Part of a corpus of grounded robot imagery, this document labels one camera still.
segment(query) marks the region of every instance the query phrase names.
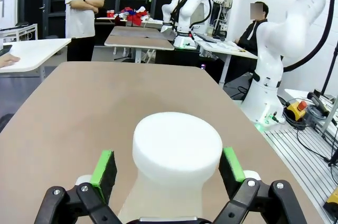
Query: black pants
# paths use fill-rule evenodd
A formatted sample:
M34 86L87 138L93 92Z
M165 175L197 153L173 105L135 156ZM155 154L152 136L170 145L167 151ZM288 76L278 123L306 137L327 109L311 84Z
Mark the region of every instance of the black pants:
M256 59L232 56L230 59L229 69L226 76L225 84L236 80L247 72L254 72L257 65Z
M91 38L73 38L68 44L67 61L91 61L95 46L95 36Z

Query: grooved metal surface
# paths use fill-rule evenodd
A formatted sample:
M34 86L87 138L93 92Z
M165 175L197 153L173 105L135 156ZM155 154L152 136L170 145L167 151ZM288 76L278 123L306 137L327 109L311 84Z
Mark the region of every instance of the grooved metal surface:
M297 130L293 128L272 130L263 135L300 183L324 223L333 223L335 220L323 209L325 201L337 187L327 163L299 143ZM312 128L299 131L298 138L313 151L327 158L331 157L332 144L327 143ZM337 167L332 168L332 173L334 178L338 180Z

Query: person in black clothing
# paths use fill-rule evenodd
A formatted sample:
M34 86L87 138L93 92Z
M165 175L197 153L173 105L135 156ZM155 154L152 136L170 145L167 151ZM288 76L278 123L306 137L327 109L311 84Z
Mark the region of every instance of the person in black clothing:
M243 35L235 40L235 43L241 48L251 52L252 54L258 54L257 51L257 28L263 22L267 22L266 19L269 13L269 7L264 2L255 2L251 4L251 19L254 20L243 33ZM257 60L243 58L238 56L232 56L229 64L229 70L226 76L225 84L233 81L247 72L254 72L256 69Z

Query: bolt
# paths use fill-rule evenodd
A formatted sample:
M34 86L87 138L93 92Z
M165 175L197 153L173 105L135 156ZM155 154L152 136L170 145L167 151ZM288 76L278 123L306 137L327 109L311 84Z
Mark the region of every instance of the bolt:
M82 186L81 187L81 191L88 191L88 187L87 186Z
M284 185L283 185L282 183L277 183L277 188L283 189L283 188L284 188Z
M249 185L250 187L254 187L254 186L256 185L256 183L255 183L253 180L250 180L250 181L248 182L248 185Z

